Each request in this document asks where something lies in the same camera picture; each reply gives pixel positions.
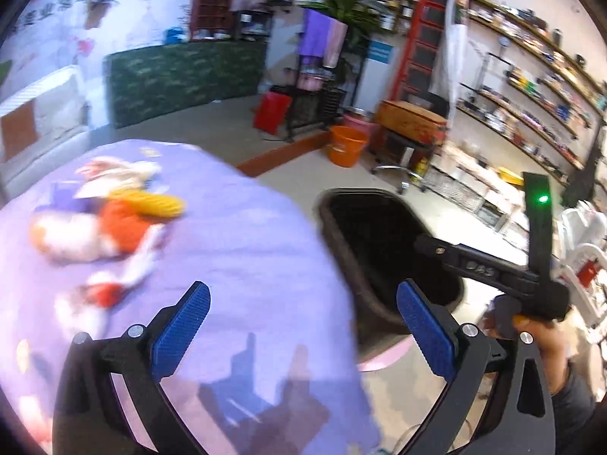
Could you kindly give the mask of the person's right hand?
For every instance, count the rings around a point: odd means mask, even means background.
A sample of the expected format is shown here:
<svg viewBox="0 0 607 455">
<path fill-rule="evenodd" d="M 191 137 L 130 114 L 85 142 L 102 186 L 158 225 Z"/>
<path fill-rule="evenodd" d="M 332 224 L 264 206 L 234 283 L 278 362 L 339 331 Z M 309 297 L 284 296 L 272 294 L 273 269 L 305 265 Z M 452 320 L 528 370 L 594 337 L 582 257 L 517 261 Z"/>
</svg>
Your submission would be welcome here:
<svg viewBox="0 0 607 455">
<path fill-rule="evenodd" d="M 556 323 L 514 314 L 515 308 L 513 298 L 505 295 L 496 297 L 484 315 L 484 329 L 490 336 L 500 339 L 513 337 L 514 331 L 529 333 L 540 352 L 548 390 L 556 395 L 569 378 L 566 337 Z"/>
</svg>

